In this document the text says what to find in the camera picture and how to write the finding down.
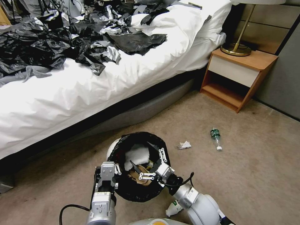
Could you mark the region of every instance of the green bottle label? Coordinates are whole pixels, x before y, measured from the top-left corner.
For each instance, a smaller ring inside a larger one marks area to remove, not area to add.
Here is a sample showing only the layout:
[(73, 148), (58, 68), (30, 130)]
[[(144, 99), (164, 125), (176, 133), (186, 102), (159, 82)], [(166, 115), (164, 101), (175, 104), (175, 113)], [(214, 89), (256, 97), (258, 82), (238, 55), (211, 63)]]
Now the green bottle label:
[(212, 129), (210, 131), (210, 134), (211, 134), (212, 138), (220, 137), (221, 136), (219, 130), (217, 130), (217, 129)]

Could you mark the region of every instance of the brass lamp base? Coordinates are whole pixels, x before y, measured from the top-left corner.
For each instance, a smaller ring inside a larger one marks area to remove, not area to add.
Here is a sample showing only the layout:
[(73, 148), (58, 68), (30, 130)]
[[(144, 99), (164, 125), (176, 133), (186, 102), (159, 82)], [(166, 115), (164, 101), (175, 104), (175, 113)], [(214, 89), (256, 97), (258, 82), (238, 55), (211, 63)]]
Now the brass lamp base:
[(228, 54), (228, 55), (233, 55), (233, 56), (248, 56), (251, 54), (251, 48), (245, 46), (245, 45), (239, 45), (237, 50), (234, 52), (235, 43), (225, 43), (221, 46), (221, 51)]

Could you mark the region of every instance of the wooden nightstand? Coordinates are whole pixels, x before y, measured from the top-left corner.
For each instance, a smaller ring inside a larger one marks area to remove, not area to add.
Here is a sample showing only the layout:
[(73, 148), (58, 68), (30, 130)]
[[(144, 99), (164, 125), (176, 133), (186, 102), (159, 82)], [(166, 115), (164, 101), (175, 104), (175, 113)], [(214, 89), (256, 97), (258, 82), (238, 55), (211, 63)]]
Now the wooden nightstand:
[(256, 92), (277, 57), (260, 51), (237, 57), (217, 49), (210, 56), (200, 92), (238, 113)]

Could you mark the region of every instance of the bed frame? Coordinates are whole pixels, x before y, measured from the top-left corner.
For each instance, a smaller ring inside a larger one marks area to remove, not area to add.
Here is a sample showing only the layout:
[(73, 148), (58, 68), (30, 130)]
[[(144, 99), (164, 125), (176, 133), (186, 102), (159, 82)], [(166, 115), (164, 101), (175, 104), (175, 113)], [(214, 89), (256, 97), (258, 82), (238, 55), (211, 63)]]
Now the bed frame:
[(178, 74), (1, 159), (0, 193), (14, 187), (13, 174), (16, 171), (54, 149), (91, 135), (137, 124), (153, 117), (195, 88), (196, 84), (201, 84), (205, 69)]

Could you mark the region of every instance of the white duvet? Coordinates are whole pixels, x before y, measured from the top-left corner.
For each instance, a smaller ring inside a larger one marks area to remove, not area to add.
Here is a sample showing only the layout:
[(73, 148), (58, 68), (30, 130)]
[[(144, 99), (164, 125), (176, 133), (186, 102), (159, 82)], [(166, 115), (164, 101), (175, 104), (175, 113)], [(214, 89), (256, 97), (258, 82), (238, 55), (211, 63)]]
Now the white duvet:
[(176, 74), (205, 66), (211, 51), (225, 39), (215, 33), (195, 40), (203, 22), (216, 11), (213, 2), (219, 2), (220, 8), (229, 0), (212, 1), (202, 10), (170, 6), (170, 12), (158, 15), (150, 26), (140, 25), (146, 14), (133, 16), (132, 27), (147, 35), (165, 33), (167, 41), (144, 56), (119, 51), (119, 65), (106, 63), (100, 76), (67, 59), (64, 70), (52, 71), (51, 77), (4, 85), (0, 88), (0, 159)]

